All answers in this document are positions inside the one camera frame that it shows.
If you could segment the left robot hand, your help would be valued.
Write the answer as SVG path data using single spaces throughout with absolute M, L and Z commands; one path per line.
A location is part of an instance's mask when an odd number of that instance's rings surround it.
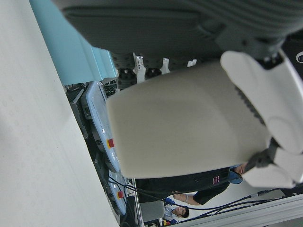
M 107 101 L 121 171 L 164 178 L 248 163 L 256 187 L 303 181 L 303 81 L 283 44 L 303 29 L 300 0 L 56 0 L 118 68 L 141 55 L 203 59 Z

